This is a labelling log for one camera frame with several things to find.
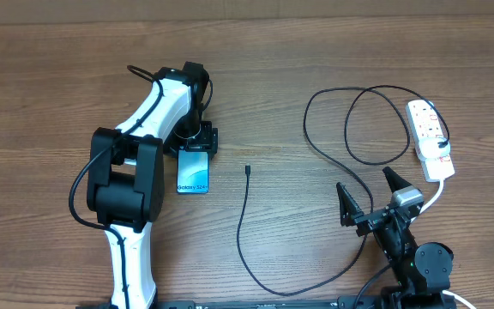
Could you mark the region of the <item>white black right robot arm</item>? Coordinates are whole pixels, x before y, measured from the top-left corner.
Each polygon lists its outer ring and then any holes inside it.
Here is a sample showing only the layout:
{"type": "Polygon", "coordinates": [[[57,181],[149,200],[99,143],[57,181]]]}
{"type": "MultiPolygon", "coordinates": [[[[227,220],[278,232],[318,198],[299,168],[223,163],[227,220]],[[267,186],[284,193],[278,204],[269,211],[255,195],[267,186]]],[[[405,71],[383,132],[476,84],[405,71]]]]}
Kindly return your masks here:
{"type": "Polygon", "coordinates": [[[373,235],[388,260],[355,296],[337,298],[339,308],[455,308],[446,295],[454,254],[439,242],[416,243],[412,219],[423,207],[423,193],[391,168],[383,169],[392,196],[383,209],[366,214],[342,183],[336,184],[340,224],[373,235]]]}

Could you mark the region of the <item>blue Galaxy smartphone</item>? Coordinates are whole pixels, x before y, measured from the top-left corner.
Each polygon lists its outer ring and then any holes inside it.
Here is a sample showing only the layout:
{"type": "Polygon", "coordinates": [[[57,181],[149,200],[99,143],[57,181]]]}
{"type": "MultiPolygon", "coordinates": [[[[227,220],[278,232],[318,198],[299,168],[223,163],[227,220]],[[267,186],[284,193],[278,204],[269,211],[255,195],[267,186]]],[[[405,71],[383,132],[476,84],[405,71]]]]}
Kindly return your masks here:
{"type": "Polygon", "coordinates": [[[206,152],[178,152],[177,192],[207,194],[209,191],[209,157],[206,152]]]}

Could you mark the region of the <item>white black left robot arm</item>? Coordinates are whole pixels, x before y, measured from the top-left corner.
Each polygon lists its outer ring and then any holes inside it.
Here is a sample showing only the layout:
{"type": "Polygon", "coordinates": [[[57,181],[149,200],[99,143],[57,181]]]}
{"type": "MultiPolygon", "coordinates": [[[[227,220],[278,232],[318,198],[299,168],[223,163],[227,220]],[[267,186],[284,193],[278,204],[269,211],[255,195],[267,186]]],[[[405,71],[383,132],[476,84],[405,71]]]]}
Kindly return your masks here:
{"type": "Polygon", "coordinates": [[[177,192],[206,194],[218,130],[204,119],[213,83],[202,64],[129,71],[150,82],[138,109],[115,128],[92,136],[88,163],[69,191],[69,211],[101,230],[110,246],[113,293],[105,308],[154,308],[151,230],[165,195],[164,158],[178,162],[177,192]]]}

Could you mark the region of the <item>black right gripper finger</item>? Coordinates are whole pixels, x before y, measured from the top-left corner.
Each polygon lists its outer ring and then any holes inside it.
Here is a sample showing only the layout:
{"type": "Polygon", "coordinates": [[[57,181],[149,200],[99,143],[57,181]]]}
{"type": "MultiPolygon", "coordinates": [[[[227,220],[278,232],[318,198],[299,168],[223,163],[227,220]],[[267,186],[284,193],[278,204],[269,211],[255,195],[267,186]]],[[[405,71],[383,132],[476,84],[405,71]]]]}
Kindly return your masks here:
{"type": "Polygon", "coordinates": [[[410,182],[403,179],[398,173],[396,173],[391,167],[385,167],[383,174],[388,182],[389,189],[392,193],[412,186],[410,182]]]}
{"type": "Polygon", "coordinates": [[[340,202],[340,224],[345,227],[357,226],[364,212],[342,183],[336,184],[340,202]]]}

